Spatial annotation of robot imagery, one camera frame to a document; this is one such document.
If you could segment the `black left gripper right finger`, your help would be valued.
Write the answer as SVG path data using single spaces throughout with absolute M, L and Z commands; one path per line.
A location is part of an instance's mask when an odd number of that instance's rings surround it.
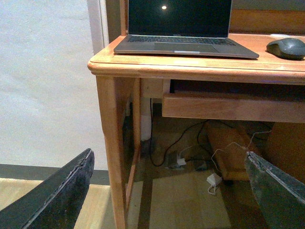
M 256 153 L 246 153 L 253 195 L 271 229 L 305 227 L 305 185 Z

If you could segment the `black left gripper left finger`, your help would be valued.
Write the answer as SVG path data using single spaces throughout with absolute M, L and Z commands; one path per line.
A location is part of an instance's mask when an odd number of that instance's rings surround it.
M 94 152 L 88 148 L 0 212 L 2 229 L 72 229 L 90 186 Z

